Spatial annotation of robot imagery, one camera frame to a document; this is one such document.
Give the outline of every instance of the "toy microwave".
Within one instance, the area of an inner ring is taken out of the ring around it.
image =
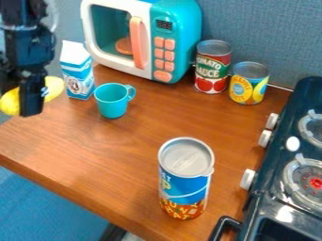
[[[195,0],[83,0],[81,16],[97,62],[168,84],[185,74],[201,38]]]

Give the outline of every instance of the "metal can top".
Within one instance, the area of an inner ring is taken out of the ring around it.
[[[256,62],[240,62],[233,65],[233,75],[239,75],[247,79],[263,79],[268,77],[268,68]]]
[[[160,166],[179,177],[209,176],[214,172],[215,156],[204,142],[191,137],[167,141],[159,150]]]
[[[197,45],[198,54],[208,56],[226,56],[232,52],[232,46],[222,40],[205,40]]]

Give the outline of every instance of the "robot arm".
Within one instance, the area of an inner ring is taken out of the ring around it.
[[[55,56],[56,38],[41,22],[46,9],[43,0],[0,0],[0,27],[6,44],[6,52],[0,56],[0,91],[5,94],[19,88],[23,117],[41,113],[48,94],[44,67]]]

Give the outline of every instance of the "floor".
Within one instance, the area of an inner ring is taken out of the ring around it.
[[[0,167],[0,240],[98,241],[108,222]]]

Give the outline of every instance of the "gray fabric wall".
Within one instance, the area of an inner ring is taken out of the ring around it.
[[[308,75],[322,75],[321,0],[198,1],[203,11],[202,37],[228,41],[233,62],[265,63],[271,70],[270,82],[284,87],[293,87]],[[56,0],[61,21],[50,74],[60,75],[60,41],[84,40],[80,3]]]

